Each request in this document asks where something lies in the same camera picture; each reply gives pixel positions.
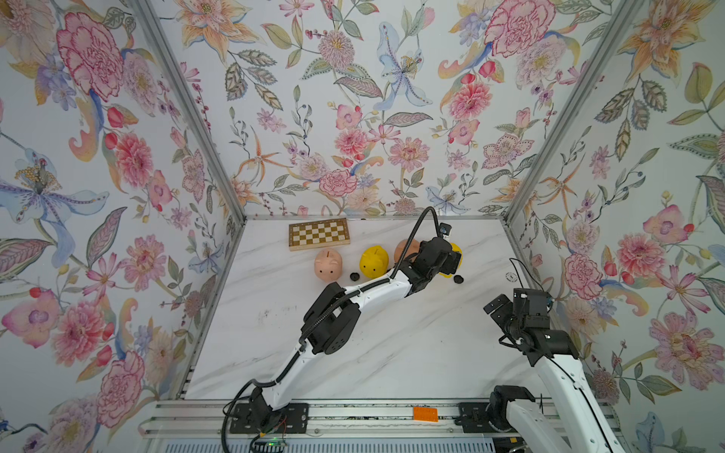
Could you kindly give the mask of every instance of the wire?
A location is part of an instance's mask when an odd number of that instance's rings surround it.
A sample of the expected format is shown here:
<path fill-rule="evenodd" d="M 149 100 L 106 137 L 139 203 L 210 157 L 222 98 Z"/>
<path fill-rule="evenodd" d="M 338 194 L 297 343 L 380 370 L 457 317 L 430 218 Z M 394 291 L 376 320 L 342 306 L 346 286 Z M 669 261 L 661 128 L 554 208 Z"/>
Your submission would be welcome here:
<path fill-rule="evenodd" d="M 513 266 L 513 268 L 514 268 L 514 269 L 516 269 L 516 265 L 515 265 L 515 264 L 513 264 L 513 262 L 514 262 L 514 261 L 518 261 L 518 262 L 520 262 L 520 263 L 521 263 L 521 267 L 523 267 L 523 269 L 524 269 L 524 270 L 526 271 L 526 273 L 527 273 L 527 274 L 529 274 L 529 277 L 531 277 L 531 279 L 532 279 L 532 280 L 533 280 L 533 281 L 534 281 L 534 282 L 535 282 L 535 283 L 536 283 L 537 285 L 539 285 L 539 287 L 540 287 L 540 288 L 542 289 L 542 291 L 543 291 L 543 292 L 546 292 L 546 291 L 544 290 L 544 287 L 542 286 L 542 284 L 541 284 L 541 283 L 539 283 L 539 281 L 538 281 L 538 280 L 537 280 L 536 278 L 534 278 L 534 276 L 533 276 L 533 275 L 532 275 L 532 274 L 531 274 L 531 273 L 529 272 L 529 269 L 528 269 L 528 268 L 526 267 L 526 265 L 525 265 L 525 264 L 523 263 L 523 261 L 521 261 L 520 259 L 516 259 L 516 258 L 509 258 L 508 260 L 509 260 L 509 261 L 511 261 L 511 265 Z M 521 286 L 523 286 L 523 283 L 521 283 L 521 277 L 519 277 L 519 278 L 518 278 L 518 282 L 519 282 L 519 283 L 521 284 Z"/>

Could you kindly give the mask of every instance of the floral wallpaper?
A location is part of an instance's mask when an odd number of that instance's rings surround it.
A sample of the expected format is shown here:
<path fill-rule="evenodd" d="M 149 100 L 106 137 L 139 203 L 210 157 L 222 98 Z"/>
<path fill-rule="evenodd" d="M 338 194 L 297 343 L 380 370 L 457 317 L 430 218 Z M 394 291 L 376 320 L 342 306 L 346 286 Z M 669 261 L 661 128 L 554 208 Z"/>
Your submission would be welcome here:
<path fill-rule="evenodd" d="M 254 216 L 501 214 L 614 0 L 154 8 Z"/>
<path fill-rule="evenodd" d="M 721 3 L 645 3 L 513 222 L 636 452 L 725 449 Z"/>
<path fill-rule="evenodd" d="M 183 380 L 239 222 L 156 58 L 123 0 L 0 0 L 3 452 L 135 451 Z"/>

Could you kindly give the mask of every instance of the black cable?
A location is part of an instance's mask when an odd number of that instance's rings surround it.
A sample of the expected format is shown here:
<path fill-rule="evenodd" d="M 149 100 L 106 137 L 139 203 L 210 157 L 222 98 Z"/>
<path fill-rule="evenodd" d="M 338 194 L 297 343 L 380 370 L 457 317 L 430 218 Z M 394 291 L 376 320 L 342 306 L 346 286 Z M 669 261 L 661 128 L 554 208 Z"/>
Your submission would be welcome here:
<path fill-rule="evenodd" d="M 426 218 L 426 214 L 428 214 L 428 212 L 430 212 L 433 215 L 433 221 L 436 224 L 436 236 L 438 236 L 439 238 L 443 237 L 443 235 L 441 234 L 440 225 L 438 225 L 438 214 L 436 214 L 436 210 L 433 209 L 432 206 L 428 206 L 420 214 L 420 217 L 418 217 L 418 221 L 415 223 L 415 226 L 413 227 L 413 231 L 410 232 L 410 236 L 408 236 L 408 240 L 405 243 L 405 248 L 403 249 L 403 252 L 400 254 L 400 258 L 398 258 L 398 262 L 395 263 L 395 268 L 393 269 L 393 273 L 390 275 L 390 280 L 393 280 L 395 278 L 395 274 L 398 273 L 398 269 L 400 269 L 400 265 L 403 263 L 403 260 L 405 259 L 405 254 L 407 253 L 408 248 L 410 248 L 410 245 L 413 243 L 413 238 L 415 238 L 415 234 L 418 232 L 418 228 L 421 226 L 421 223 L 423 223 L 423 219 Z"/>
<path fill-rule="evenodd" d="M 546 292 L 546 291 L 544 290 L 544 287 L 542 286 L 542 284 L 541 284 L 541 283 L 539 283 L 539 281 L 538 281 L 538 280 L 537 280 L 536 278 L 534 278 L 534 276 L 533 276 L 533 275 L 532 275 L 532 274 L 531 274 L 531 273 L 529 272 L 529 269 L 528 269 L 528 268 L 526 267 L 526 265 L 525 265 L 525 264 L 523 263 L 523 261 L 521 261 L 520 259 L 516 259 L 516 258 L 509 258 L 508 260 L 509 260 L 509 261 L 511 261 L 511 265 L 513 266 L 513 268 L 514 268 L 514 269 L 516 269 L 516 265 L 515 265 L 515 264 L 513 264 L 513 262 L 514 262 L 514 261 L 518 261 L 518 262 L 520 262 L 520 263 L 521 263 L 521 267 L 523 267 L 523 269 L 524 269 L 524 270 L 526 271 L 526 273 L 527 273 L 527 274 L 529 274 L 529 277 L 531 277 L 531 279 L 532 279 L 532 280 L 533 280 L 533 281 L 534 281 L 534 282 L 535 282 L 535 283 L 536 283 L 537 285 L 539 285 L 539 287 L 540 287 L 540 288 L 542 289 L 542 291 L 543 291 L 543 292 Z"/>

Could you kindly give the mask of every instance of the pink peony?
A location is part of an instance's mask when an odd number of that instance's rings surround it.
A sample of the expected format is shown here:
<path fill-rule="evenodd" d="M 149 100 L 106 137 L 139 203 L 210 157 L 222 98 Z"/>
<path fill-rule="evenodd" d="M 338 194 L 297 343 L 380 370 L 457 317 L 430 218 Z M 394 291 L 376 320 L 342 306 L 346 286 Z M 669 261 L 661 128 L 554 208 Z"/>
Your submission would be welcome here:
<path fill-rule="evenodd" d="M 84 452 L 96 435 L 98 409 L 92 396 L 72 398 L 55 409 L 45 438 L 46 452 Z"/>
<path fill-rule="evenodd" d="M 337 121 L 335 124 L 338 129 L 350 129 L 357 126 L 362 118 L 362 112 L 358 112 L 347 105 L 340 105 L 337 107 Z"/>
<path fill-rule="evenodd" d="M 493 95 L 488 85 L 482 82 L 464 85 L 451 101 L 450 114 L 456 120 L 475 118 L 491 104 Z"/>
<path fill-rule="evenodd" d="M 78 302 L 65 310 L 58 322 L 60 333 L 53 335 L 56 363 L 69 367 L 78 359 L 82 362 L 91 356 L 101 342 L 106 323 L 98 304 Z"/>
<path fill-rule="evenodd" d="M 173 199 L 171 196 L 171 190 L 168 184 L 166 184 L 166 178 L 164 178 L 161 170 L 154 171 L 154 175 L 149 180 L 149 199 L 151 204 L 156 208 L 157 211 L 161 211 L 161 206 L 168 204 Z"/>
<path fill-rule="evenodd" d="M 503 167 L 507 163 L 526 153 L 534 145 L 533 140 L 521 140 L 519 137 L 506 133 L 495 144 L 484 146 L 484 168 Z"/>
<path fill-rule="evenodd" d="M 53 291 L 41 291 L 35 300 L 21 302 L 2 317 L 2 325 L 22 342 L 34 348 L 43 346 L 50 338 L 60 314 L 58 300 Z"/>
<path fill-rule="evenodd" d="M 619 241 L 617 258 L 624 270 L 635 277 L 653 277 L 665 265 L 665 251 L 644 233 L 626 234 Z"/>
<path fill-rule="evenodd" d="M 566 241 L 569 249 L 574 253 L 589 256 L 592 254 L 594 245 L 599 239 L 599 227 L 586 223 L 583 220 L 578 221 L 566 232 Z"/>
<path fill-rule="evenodd" d="M 450 133 L 448 133 L 448 143 L 457 141 L 459 144 L 468 145 L 473 140 L 473 134 L 479 129 L 478 120 L 460 121 Z"/>
<path fill-rule="evenodd" d="M 656 237 L 662 244 L 676 244 L 687 240 L 684 230 L 684 217 L 676 204 L 667 206 L 644 223 L 646 232 Z"/>
<path fill-rule="evenodd" d="M 144 360 L 134 351 L 127 352 L 124 360 L 111 362 L 96 399 L 98 423 L 113 428 L 133 409 L 141 394 L 144 371 Z"/>
<path fill-rule="evenodd" d="M 154 171 L 151 148 L 146 140 L 135 133 L 123 134 L 116 145 L 116 167 L 123 180 L 134 188 L 145 186 Z"/>
<path fill-rule="evenodd" d="M 183 165 L 183 181 L 181 187 L 187 192 L 194 194 L 197 203 L 204 196 L 204 158 L 202 153 L 197 149 L 193 157 L 187 157 L 181 161 Z"/>
<path fill-rule="evenodd" d="M 504 0 L 486 29 L 492 55 L 510 57 L 534 45 L 549 29 L 556 10 L 549 0 Z"/>
<path fill-rule="evenodd" d="M 566 283 L 584 300 L 591 300 L 602 292 L 599 286 L 602 273 L 597 263 L 582 254 L 575 253 L 564 262 Z"/>
<path fill-rule="evenodd" d="M 119 266 L 125 268 L 127 282 L 136 282 L 135 290 L 138 292 L 149 288 L 149 280 L 166 275 L 166 255 L 162 254 L 164 244 L 158 242 L 153 234 L 147 236 L 146 240 L 143 237 L 136 238 L 134 245 L 136 248 L 129 246 L 126 249 L 131 258 L 124 259 Z"/>
<path fill-rule="evenodd" d="M 668 313 L 664 324 L 652 320 L 650 336 L 660 345 L 655 348 L 657 362 L 655 366 L 662 371 L 672 372 L 672 377 L 680 384 L 684 383 L 687 371 L 689 384 L 698 390 L 707 390 L 712 381 L 725 383 L 724 370 L 717 362 L 725 360 L 725 350 L 718 344 L 710 344 L 715 335 L 709 328 L 695 331 L 697 317 L 685 312 L 684 317 Z"/>
<path fill-rule="evenodd" d="M 367 145 L 368 138 L 357 128 L 343 130 L 335 140 L 335 147 L 348 156 L 360 154 Z"/>
<path fill-rule="evenodd" d="M 337 70 L 344 70 L 355 58 L 350 38 L 341 31 L 331 31 L 320 39 L 318 50 L 322 58 Z"/>
<path fill-rule="evenodd" d="M 398 142 L 390 148 L 390 157 L 388 160 L 393 165 L 400 164 L 401 167 L 407 171 L 412 172 L 416 168 L 423 166 L 422 162 L 428 160 L 428 151 L 430 148 L 428 145 L 416 138 L 413 140 L 411 137 L 405 139 L 405 142 L 398 140 Z"/>
<path fill-rule="evenodd" d="M 351 176 L 348 170 L 338 169 L 320 179 L 320 189 L 329 196 L 350 194 L 356 187 L 357 177 Z"/>
<path fill-rule="evenodd" d="M 133 51 L 126 52 L 123 61 L 124 89 L 149 115 L 156 109 L 156 83 L 146 59 Z"/>
<path fill-rule="evenodd" d="M 86 13 L 65 15 L 65 29 L 56 33 L 58 52 L 75 84 L 92 89 L 104 101 L 118 96 L 123 84 L 123 60 L 113 35 Z"/>

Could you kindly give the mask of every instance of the blue lily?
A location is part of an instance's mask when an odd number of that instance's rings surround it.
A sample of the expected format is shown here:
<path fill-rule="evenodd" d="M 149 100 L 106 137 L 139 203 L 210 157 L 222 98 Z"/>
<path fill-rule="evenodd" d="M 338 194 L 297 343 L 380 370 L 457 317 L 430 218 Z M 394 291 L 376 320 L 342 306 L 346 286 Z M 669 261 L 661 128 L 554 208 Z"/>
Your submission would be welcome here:
<path fill-rule="evenodd" d="M 214 253 L 212 253 L 212 248 L 209 243 L 204 242 L 204 250 L 202 252 L 204 259 L 198 256 L 191 258 L 191 261 L 188 262 L 188 268 L 198 274 L 205 273 L 209 269 L 211 269 L 215 274 L 221 274 L 222 270 L 219 266 L 218 260 L 221 258 L 223 252 L 224 244 L 220 245 Z"/>
<path fill-rule="evenodd" d="M 418 107 L 433 104 L 433 101 L 426 98 L 423 90 L 416 88 L 410 82 L 423 66 L 423 51 L 418 49 L 412 56 L 405 55 L 398 63 L 396 53 L 399 45 L 400 40 L 395 28 L 387 22 L 381 23 L 378 59 L 384 65 L 382 77 L 390 82 L 390 93 L 387 99 L 373 106 L 375 110 L 390 110 L 398 92 L 404 89 L 405 97 L 411 104 Z"/>
<path fill-rule="evenodd" d="M 449 211 L 454 214 L 463 214 L 470 209 L 470 207 L 464 207 L 453 202 L 455 200 L 455 191 L 441 195 L 440 188 L 428 186 L 426 192 L 428 192 L 428 201 L 433 203 L 436 210 L 443 212 L 443 215 L 447 215 Z"/>
<path fill-rule="evenodd" d="M 25 223 L 29 219 L 49 223 L 58 237 L 51 263 L 53 267 L 61 267 L 75 250 L 75 241 L 64 222 L 72 213 L 91 215 L 103 209 L 108 192 L 56 194 L 53 191 L 61 189 L 61 185 L 56 179 L 56 170 L 50 159 L 30 148 L 25 149 L 25 157 L 27 160 L 15 161 L 18 169 L 15 178 L 21 180 L 26 188 L 13 186 L 0 178 L 0 206 L 7 208 L 15 223 Z"/>

